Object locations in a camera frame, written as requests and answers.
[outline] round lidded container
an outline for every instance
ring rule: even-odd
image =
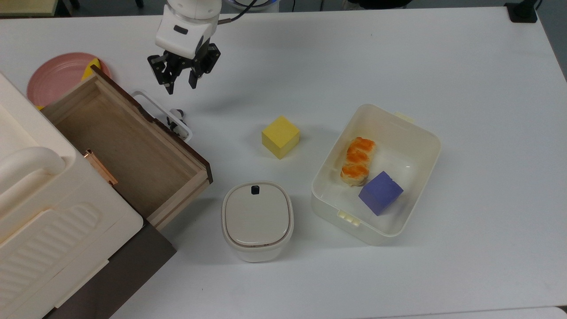
[[[273,182],[233,187],[222,203],[222,233],[240,259],[265,262],[279,255],[293,232],[293,209]]]

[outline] wooden drawer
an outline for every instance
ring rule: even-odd
[[[213,182],[209,163],[96,67],[41,112],[157,230]]]

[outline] yellow object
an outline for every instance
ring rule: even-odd
[[[97,58],[92,59],[91,62],[88,63],[87,68],[84,70],[83,77],[81,81],[88,78],[92,74],[91,65],[96,65],[97,68],[100,69],[100,61]]]
[[[279,159],[282,159],[297,143],[299,143],[299,129],[283,115],[262,131],[262,144]]]

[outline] container handle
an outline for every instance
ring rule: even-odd
[[[166,108],[161,106],[161,104],[156,102],[152,97],[149,96],[149,94],[145,90],[135,90],[132,93],[130,93],[130,95],[132,97],[137,96],[137,95],[143,96],[144,98],[146,98],[146,100],[148,100],[156,108],[158,108],[160,111],[162,111],[170,119],[170,121],[173,121],[175,124],[177,124],[177,126],[180,127],[187,134],[187,136],[185,136],[184,138],[181,137],[183,139],[183,141],[188,142],[193,137],[193,132],[187,127],[187,125],[185,125],[185,123],[181,119],[177,118],[175,115],[173,115],[171,112],[169,112]]]
[[[351,214],[349,214],[349,213],[347,213],[347,212],[338,211],[337,216],[338,216],[340,219],[343,219],[343,220],[345,220],[346,222],[348,222],[348,223],[354,225],[355,227],[360,226],[360,219],[358,219],[358,218],[352,216]]]
[[[1,159],[0,194],[40,169],[44,169],[50,175],[58,175],[65,169],[65,161],[53,150],[42,146],[17,150]]]

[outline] floor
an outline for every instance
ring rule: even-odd
[[[295,11],[319,11],[323,2],[323,11],[341,9],[342,0],[295,0]],[[138,8],[134,0],[79,0],[81,7],[74,10],[73,16],[117,16],[117,15],[161,15],[166,0],[144,0],[144,8]],[[280,12],[290,12],[294,0],[281,0]],[[502,6],[506,0],[413,0],[412,8],[441,7],[485,7]],[[233,12],[223,3],[223,13]],[[543,0],[538,15],[547,33],[549,42],[557,60],[567,78],[567,1]]]

